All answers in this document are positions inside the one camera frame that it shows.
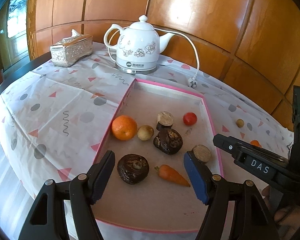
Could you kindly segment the person right hand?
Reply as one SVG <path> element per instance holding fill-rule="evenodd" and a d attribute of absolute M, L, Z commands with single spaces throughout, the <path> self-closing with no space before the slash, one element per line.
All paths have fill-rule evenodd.
<path fill-rule="evenodd" d="M 281 226 L 297 230 L 300 227 L 300 205 L 279 209 L 274 214 L 274 221 Z"/>

